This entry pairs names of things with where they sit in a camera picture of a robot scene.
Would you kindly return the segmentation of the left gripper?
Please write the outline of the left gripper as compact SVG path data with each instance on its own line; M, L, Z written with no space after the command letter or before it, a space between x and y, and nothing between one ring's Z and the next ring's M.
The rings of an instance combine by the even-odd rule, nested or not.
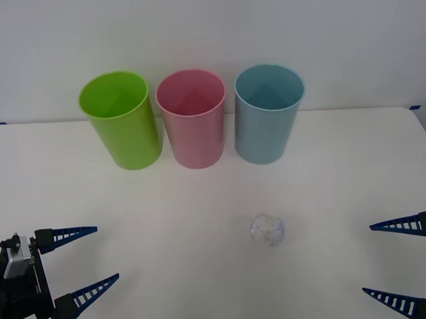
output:
M70 292L52 302L40 254L49 253L72 241L97 232L95 226L40 229L34 232L35 242L29 244L30 260L24 275L4 278L6 251L0 252L0 319L77 319L116 281L114 274L102 281Z

